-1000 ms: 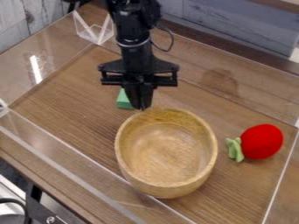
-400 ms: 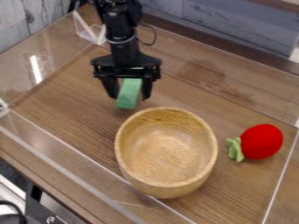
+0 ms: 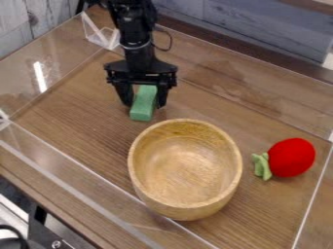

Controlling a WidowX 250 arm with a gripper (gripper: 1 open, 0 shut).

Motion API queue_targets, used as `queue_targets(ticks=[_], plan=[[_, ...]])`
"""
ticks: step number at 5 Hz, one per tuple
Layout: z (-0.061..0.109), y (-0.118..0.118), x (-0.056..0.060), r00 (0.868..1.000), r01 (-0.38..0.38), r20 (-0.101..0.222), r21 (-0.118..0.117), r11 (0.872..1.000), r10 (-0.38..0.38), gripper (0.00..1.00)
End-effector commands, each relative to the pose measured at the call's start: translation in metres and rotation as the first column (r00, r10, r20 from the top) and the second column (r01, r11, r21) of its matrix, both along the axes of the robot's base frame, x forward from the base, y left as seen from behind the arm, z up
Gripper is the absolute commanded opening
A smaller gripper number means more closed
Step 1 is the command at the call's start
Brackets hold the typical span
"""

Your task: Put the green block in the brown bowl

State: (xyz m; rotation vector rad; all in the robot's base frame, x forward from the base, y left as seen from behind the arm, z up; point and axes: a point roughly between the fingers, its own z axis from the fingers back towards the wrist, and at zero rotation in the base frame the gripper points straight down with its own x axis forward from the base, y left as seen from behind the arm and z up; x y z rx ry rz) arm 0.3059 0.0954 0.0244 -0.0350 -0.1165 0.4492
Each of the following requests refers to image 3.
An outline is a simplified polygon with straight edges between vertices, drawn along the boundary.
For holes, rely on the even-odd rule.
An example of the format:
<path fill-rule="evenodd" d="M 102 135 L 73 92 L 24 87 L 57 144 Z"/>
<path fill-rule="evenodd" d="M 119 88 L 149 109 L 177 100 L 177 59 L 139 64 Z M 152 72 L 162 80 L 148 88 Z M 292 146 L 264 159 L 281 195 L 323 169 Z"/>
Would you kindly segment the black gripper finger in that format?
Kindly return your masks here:
<path fill-rule="evenodd" d="M 160 84 L 158 92 L 157 92 L 157 107 L 158 108 L 164 108 L 168 104 L 168 93 L 169 93 L 168 84 Z"/>
<path fill-rule="evenodd" d="M 130 107 L 134 100 L 134 89 L 133 83 L 130 82 L 117 82 L 115 89 L 119 95 L 121 102 Z"/>

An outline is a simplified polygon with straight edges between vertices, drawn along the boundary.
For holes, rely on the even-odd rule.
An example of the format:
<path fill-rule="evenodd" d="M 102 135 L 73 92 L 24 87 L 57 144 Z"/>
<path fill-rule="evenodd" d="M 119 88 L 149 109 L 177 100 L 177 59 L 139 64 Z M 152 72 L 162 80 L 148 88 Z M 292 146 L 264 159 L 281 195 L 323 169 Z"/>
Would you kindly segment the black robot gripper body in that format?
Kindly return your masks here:
<path fill-rule="evenodd" d="M 177 86 L 177 66 L 158 59 L 143 71 L 130 70 L 125 60 L 106 63 L 105 70 L 107 71 L 107 82 L 114 85 L 158 86 L 166 84 L 170 89 Z"/>

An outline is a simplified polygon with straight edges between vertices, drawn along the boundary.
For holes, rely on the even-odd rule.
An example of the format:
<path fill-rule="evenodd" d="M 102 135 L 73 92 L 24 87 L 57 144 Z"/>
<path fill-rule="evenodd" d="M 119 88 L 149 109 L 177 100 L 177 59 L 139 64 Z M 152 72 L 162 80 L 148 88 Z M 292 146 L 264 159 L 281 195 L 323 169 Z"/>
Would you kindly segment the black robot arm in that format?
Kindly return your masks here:
<path fill-rule="evenodd" d="M 105 64 L 107 82 L 126 106 L 134 104 L 134 85 L 158 89 L 158 107 L 168 105 L 169 90 L 177 86 L 176 65 L 156 55 L 154 28 L 158 10 L 152 0 L 107 0 L 107 9 L 119 30 L 125 59 Z"/>

